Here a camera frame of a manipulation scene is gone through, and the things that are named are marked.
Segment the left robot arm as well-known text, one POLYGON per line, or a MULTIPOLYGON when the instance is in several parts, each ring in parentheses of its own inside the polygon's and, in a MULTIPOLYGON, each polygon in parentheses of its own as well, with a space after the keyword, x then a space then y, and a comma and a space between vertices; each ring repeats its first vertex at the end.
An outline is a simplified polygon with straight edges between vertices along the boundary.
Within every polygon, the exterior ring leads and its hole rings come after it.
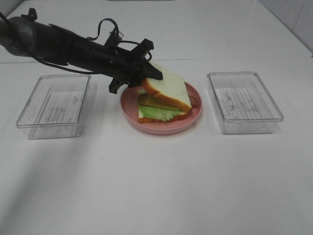
POLYGON ((56 26, 37 22, 37 13, 30 8, 28 14, 7 19, 1 15, 0 44, 10 54, 30 57, 37 62, 78 74, 102 74, 112 78, 110 93, 124 84, 133 88, 141 85, 145 78, 162 80, 162 72, 156 69, 147 55, 154 49, 148 39, 135 43, 132 50, 120 48, 123 35, 117 23, 106 42, 95 42, 96 37, 82 37, 76 33, 56 26))

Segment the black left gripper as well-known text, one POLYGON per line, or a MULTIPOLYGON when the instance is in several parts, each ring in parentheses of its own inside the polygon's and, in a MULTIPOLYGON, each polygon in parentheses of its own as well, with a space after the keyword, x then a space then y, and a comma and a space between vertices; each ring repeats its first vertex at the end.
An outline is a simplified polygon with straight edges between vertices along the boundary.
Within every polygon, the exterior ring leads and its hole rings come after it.
POLYGON ((162 80, 162 72, 156 69, 145 55, 154 49, 154 44, 144 39, 132 50, 120 48, 116 44, 103 46, 89 40, 75 41, 70 49, 70 64, 96 74, 112 77, 109 92, 128 85, 129 88, 141 86, 145 78, 162 80))

